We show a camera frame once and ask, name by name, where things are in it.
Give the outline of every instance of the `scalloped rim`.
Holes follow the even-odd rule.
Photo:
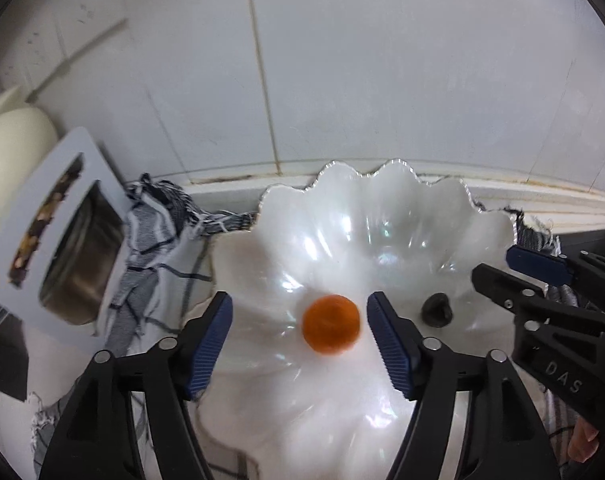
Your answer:
[[[455,177],[455,176],[443,176],[442,178],[439,178],[435,182],[425,182],[419,176],[417,176],[417,174],[415,174],[415,171],[413,170],[413,168],[411,167],[411,165],[406,160],[403,160],[401,158],[391,158],[390,160],[388,160],[387,162],[385,162],[384,164],[382,164],[377,170],[371,171],[369,173],[360,173],[360,171],[356,170],[356,168],[354,168],[353,166],[347,164],[346,162],[344,162],[342,160],[332,160],[331,162],[329,162],[326,165],[324,165],[324,167],[322,168],[322,170],[320,170],[318,172],[318,174],[316,175],[316,178],[314,179],[314,181],[311,184],[309,184],[308,186],[304,187],[303,189],[299,189],[297,187],[292,187],[292,186],[287,186],[286,184],[271,184],[271,186],[268,186],[265,189],[265,192],[263,192],[262,195],[260,196],[260,201],[258,202],[258,214],[256,215],[256,220],[254,221],[254,223],[252,224],[252,226],[249,229],[247,229],[245,232],[252,232],[256,227],[258,227],[258,222],[260,221],[260,216],[262,215],[263,205],[265,203],[265,200],[266,200],[267,196],[269,195],[269,192],[272,189],[275,189],[277,187],[285,187],[285,188],[288,188],[288,189],[293,189],[294,191],[298,191],[298,192],[301,192],[301,193],[306,193],[306,192],[308,192],[308,190],[313,189],[314,187],[316,187],[317,183],[319,183],[319,180],[322,178],[323,174],[329,168],[332,168],[333,166],[345,166],[346,168],[349,168],[350,170],[352,170],[360,178],[374,178],[378,173],[380,173],[380,171],[382,171],[387,166],[390,166],[391,164],[401,164],[404,167],[409,168],[409,171],[411,172],[411,174],[413,175],[413,177],[415,178],[415,180],[418,181],[420,184],[423,184],[424,186],[428,186],[428,187],[435,186],[436,184],[438,184],[439,182],[442,182],[443,180],[457,180],[460,183],[460,185],[462,186],[462,189],[467,194],[467,198],[469,200],[469,205],[471,205],[471,207],[473,207],[474,210],[476,210],[478,213],[485,214],[485,213],[492,213],[492,212],[500,211],[500,210],[482,211],[482,209],[480,209],[473,202],[473,197],[471,196],[471,191],[469,191],[469,187],[467,186],[467,184],[464,181],[464,179],[462,179],[460,177]],[[513,243],[516,244],[518,242],[518,228],[515,225],[515,221],[511,219],[511,217],[509,216],[509,214],[506,211],[502,211],[502,213],[511,222],[511,226],[513,227]],[[213,267],[214,266],[213,266],[213,260],[212,260],[212,272],[215,270]]]

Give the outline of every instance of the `scalloped bowl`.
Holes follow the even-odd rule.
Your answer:
[[[220,235],[217,290],[234,320],[199,404],[204,429],[256,460],[262,480],[385,479],[415,402],[394,390],[366,323],[366,300],[384,291],[424,336],[458,352],[511,352],[512,316],[474,292],[471,270],[506,269],[515,241],[504,212],[481,212],[461,180],[425,184],[393,160],[363,175],[333,162],[305,190],[270,187],[251,231]],[[421,322],[426,298],[445,292],[453,321]],[[317,354],[300,324],[317,298],[340,294],[361,314],[355,345]],[[459,394],[449,447],[460,446]],[[447,452],[445,468],[457,456]]]

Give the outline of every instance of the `silver screw head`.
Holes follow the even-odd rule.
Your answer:
[[[439,350],[442,348],[442,343],[435,337],[425,338],[425,340],[423,340],[423,345],[425,345],[425,348],[428,348],[429,350]]]
[[[524,327],[529,332],[535,332],[536,330],[538,330],[538,328],[540,328],[540,323],[530,319],[524,324]]]
[[[489,355],[494,361],[498,361],[499,363],[504,363],[506,361],[506,354],[497,348],[492,350]]]
[[[94,355],[94,361],[98,364],[106,363],[109,359],[111,359],[111,354],[106,350],[101,350]]]
[[[175,348],[177,344],[178,340],[175,337],[166,337],[160,340],[158,346],[161,350],[170,350],[172,348]]]

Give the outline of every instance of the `white wall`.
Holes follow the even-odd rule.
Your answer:
[[[401,157],[605,191],[605,28],[586,0],[15,0],[15,82],[125,180]]]

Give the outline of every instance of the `orange ball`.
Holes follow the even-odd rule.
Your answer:
[[[302,316],[302,335],[320,354],[339,354],[360,334],[360,312],[344,296],[331,294],[314,301]]]

